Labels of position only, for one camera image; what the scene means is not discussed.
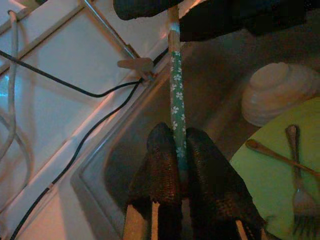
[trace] white cable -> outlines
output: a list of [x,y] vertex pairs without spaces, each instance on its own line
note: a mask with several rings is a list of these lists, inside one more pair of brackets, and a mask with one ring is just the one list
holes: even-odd
[[[18,56],[18,24],[17,24],[17,15],[14,11],[9,10],[8,14],[10,15],[11,29],[12,29],[12,37],[11,37],[11,54],[14,57]],[[32,163],[27,151],[27,148],[19,135],[17,134],[17,124],[16,124],[16,111],[15,111],[15,80],[17,73],[17,64],[14,62],[10,62],[9,69],[9,81],[8,81],[8,121],[0,115],[0,122],[8,129],[8,137],[0,148],[0,162],[3,159],[4,155],[8,151],[11,146],[13,140],[15,139],[18,145],[21,148],[21,151],[24,155],[26,161],[27,172],[25,175],[24,182],[21,186],[20,191],[18,191],[15,195],[10,197],[1,207],[0,214],[12,203],[14,199],[21,193],[21,191],[26,187],[29,183],[31,174],[32,174]]]
[[[9,130],[10,128],[10,124],[5,120],[5,118],[3,116],[0,115],[0,122]],[[24,159],[26,162],[26,167],[27,167],[27,172],[24,178],[24,182],[21,186],[20,191],[18,191],[15,195],[13,195],[12,197],[10,197],[2,206],[0,206],[0,214],[12,203],[13,200],[16,199],[16,197],[21,193],[21,191],[27,186],[27,184],[29,183],[33,168],[32,168],[32,162],[28,153],[28,150],[25,146],[25,144],[23,143],[23,141],[21,140],[21,138],[19,137],[20,134],[18,134],[16,132],[14,138],[16,140],[16,142],[19,144],[21,151],[24,155]]]
[[[8,14],[10,15],[12,36],[11,36],[11,54],[13,57],[18,56],[18,24],[17,24],[17,15],[14,11],[9,10]],[[0,163],[4,155],[11,146],[15,134],[16,134],[16,111],[15,111],[15,80],[17,73],[17,64],[13,61],[10,62],[9,69],[9,82],[8,82],[8,112],[9,112],[9,124],[10,130],[9,135],[4,142],[3,146],[0,148]]]

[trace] electric cord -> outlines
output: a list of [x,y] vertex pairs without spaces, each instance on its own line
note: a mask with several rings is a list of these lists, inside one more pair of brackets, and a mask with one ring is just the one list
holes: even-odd
[[[10,15],[12,36],[11,36],[11,52],[13,56],[18,55],[18,24],[17,24],[17,15],[14,11],[9,10],[8,14]],[[15,110],[15,81],[17,74],[17,64],[13,61],[10,61],[9,69],[9,82],[8,82],[8,113],[9,113],[9,134],[6,138],[6,141],[0,148],[0,163],[10,148],[12,142],[14,141],[16,134],[16,110]]]
[[[10,129],[10,124],[9,121],[7,121],[3,116],[0,115],[0,122],[9,130]],[[25,162],[26,162],[26,175],[24,177],[24,182],[21,186],[20,191],[18,191],[15,195],[13,195],[11,198],[9,198],[1,207],[0,207],[0,214],[12,203],[12,201],[14,199],[16,199],[16,197],[21,193],[21,191],[27,186],[27,184],[29,183],[31,174],[32,174],[32,163],[31,163],[31,159],[28,153],[28,150],[24,144],[24,142],[21,140],[20,134],[18,134],[18,130],[16,130],[16,133],[14,135],[14,138],[16,140],[16,142],[18,143],[22,154],[24,156]]]
[[27,63],[25,63],[25,62],[23,62],[23,61],[21,61],[19,59],[17,59],[16,57],[11,56],[10,54],[5,53],[4,51],[0,50],[0,56],[4,57],[4,58],[6,58],[6,59],[8,59],[8,60],[10,60],[12,62],[15,62],[16,64],[18,64],[18,65],[20,65],[22,67],[25,67],[25,68],[27,68],[27,69],[29,69],[29,70],[37,73],[37,74],[40,74],[40,75],[42,75],[42,76],[44,76],[44,77],[46,77],[46,78],[48,78],[50,80],[53,80],[53,81],[55,81],[55,82],[57,82],[59,84],[62,84],[64,86],[70,88],[70,89],[73,89],[73,90],[75,90],[75,91],[77,91],[79,93],[82,93],[84,95],[87,95],[87,96],[90,96],[90,97],[93,97],[93,98],[105,97],[105,96],[107,96],[108,94],[112,93],[113,91],[115,91],[117,89],[120,89],[120,88],[123,88],[123,87],[126,87],[126,86],[130,86],[130,85],[135,85],[135,84],[137,84],[139,82],[139,81],[127,82],[127,83],[118,85],[118,86],[116,86],[116,87],[114,87],[112,89],[109,89],[108,91],[105,91],[103,93],[92,93],[92,92],[84,90],[84,89],[82,89],[82,88],[80,88],[78,86],[72,85],[71,83],[63,81],[63,80],[59,79],[58,77],[55,77],[55,76],[53,76],[53,75],[51,75],[51,74],[49,74],[49,73],[47,73],[45,71],[42,71],[42,70],[40,70],[40,69],[38,69],[38,68],[36,68],[34,66],[31,66],[31,65],[29,65],[29,64],[27,64]]
[[[160,60],[167,54],[168,52],[168,48],[165,49],[159,56],[157,56],[153,63],[154,65],[158,64],[158,62],[160,62]],[[54,186],[54,184],[56,184],[62,177],[63,175],[70,169],[70,167],[73,165],[73,163],[75,162],[82,146],[84,145],[86,139],[90,136],[90,134],[101,124],[103,123],[106,119],[108,119],[110,116],[112,116],[113,114],[115,114],[116,112],[118,112],[120,109],[122,109],[132,98],[133,94],[135,93],[135,91],[137,90],[138,86],[140,83],[142,83],[144,80],[143,78],[141,78],[138,82],[136,82],[135,86],[133,87],[133,89],[131,90],[129,96],[126,98],[126,100],[119,106],[117,107],[115,110],[113,110],[112,112],[108,113],[107,115],[105,115],[103,118],[101,118],[86,134],[85,136],[82,138],[81,142],[79,143],[78,147],[76,148],[71,160],[69,161],[69,163],[67,164],[67,166],[63,169],[63,171],[51,182],[50,186],[48,186],[46,189],[43,190],[43,192],[37,197],[37,199],[33,202],[33,204],[31,205],[31,207],[28,209],[28,211],[25,213],[25,215],[23,216],[23,218],[21,219],[21,221],[19,222],[18,226],[15,228],[10,240],[15,240],[20,229],[22,228],[22,226],[24,225],[24,223],[27,221],[28,217],[30,216],[30,214],[32,213],[32,211],[35,209],[35,207],[37,206],[37,204],[41,201],[41,199],[46,195],[46,193]],[[113,92],[116,89],[113,88],[107,92]]]

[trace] metal rod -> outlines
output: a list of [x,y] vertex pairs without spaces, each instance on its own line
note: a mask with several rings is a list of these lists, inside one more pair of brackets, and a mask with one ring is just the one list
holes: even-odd
[[89,12],[98,20],[100,24],[103,25],[104,29],[113,36],[117,44],[124,50],[124,52],[131,58],[136,59],[140,56],[127,45],[123,39],[119,36],[119,34],[114,30],[114,28],[110,25],[108,20],[98,11],[96,7],[94,7],[90,0],[81,0],[84,6],[89,10]]

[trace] stainless steel sink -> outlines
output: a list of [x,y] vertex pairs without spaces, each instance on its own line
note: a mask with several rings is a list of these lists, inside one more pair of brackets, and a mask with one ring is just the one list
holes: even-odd
[[[313,18],[309,24],[263,37],[242,30],[186,43],[182,70],[187,127],[205,130],[230,159],[258,129],[242,118],[240,108],[243,87],[255,70],[280,61],[320,70],[314,64],[320,62],[320,18],[312,12],[308,18]],[[147,136],[159,122],[170,125],[169,95],[167,66],[73,175],[72,186],[96,239],[121,238],[128,186],[146,154]],[[184,217],[190,225],[186,213]],[[183,229],[182,239],[192,239],[190,228]]]

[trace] green plate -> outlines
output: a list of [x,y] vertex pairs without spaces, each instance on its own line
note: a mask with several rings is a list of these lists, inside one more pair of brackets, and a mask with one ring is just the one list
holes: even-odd
[[[320,172],[320,97],[313,98],[275,118],[251,136],[275,152],[291,158],[285,134],[290,124],[300,127],[300,162]],[[282,240],[298,239],[293,231],[293,168],[280,160],[248,149],[236,152],[231,165],[240,174],[260,215],[269,218],[267,230]],[[319,203],[320,183],[302,171],[308,192]]]

